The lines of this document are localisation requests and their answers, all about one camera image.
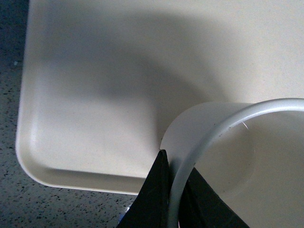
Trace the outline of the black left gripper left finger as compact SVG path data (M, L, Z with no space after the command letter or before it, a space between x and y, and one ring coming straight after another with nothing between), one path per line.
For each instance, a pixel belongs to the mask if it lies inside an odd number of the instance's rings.
M119 228L166 228L168 223L169 163L160 150L148 176Z

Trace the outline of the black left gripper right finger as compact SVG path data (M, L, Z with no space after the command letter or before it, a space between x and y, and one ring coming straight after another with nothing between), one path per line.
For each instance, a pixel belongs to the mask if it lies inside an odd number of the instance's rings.
M181 228L247 228L248 225L218 196L193 169L180 201Z

